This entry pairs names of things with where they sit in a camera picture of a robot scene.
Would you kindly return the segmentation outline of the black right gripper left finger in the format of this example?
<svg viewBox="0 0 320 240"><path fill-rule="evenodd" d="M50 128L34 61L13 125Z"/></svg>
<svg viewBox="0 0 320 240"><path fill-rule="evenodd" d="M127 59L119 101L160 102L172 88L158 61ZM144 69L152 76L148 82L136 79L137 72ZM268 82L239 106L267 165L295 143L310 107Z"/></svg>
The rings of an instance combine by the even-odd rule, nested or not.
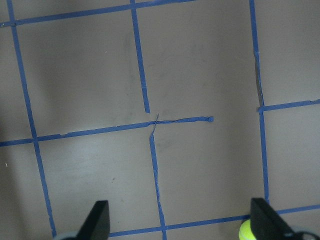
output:
<svg viewBox="0 0 320 240"><path fill-rule="evenodd" d="M110 212L107 200L98 200L78 231L76 240L107 240L110 234Z"/></svg>

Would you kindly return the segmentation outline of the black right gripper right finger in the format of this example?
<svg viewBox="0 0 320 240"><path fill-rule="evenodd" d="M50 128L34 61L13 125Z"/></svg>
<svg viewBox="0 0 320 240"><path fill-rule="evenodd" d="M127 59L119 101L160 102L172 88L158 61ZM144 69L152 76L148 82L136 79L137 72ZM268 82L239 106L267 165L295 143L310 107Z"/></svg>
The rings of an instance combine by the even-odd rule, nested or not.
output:
<svg viewBox="0 0 320 240"><path fill-rule="evenodd" d="M250 201L250 228L257 240L294 240L296 233L263 198Z"/></svg>

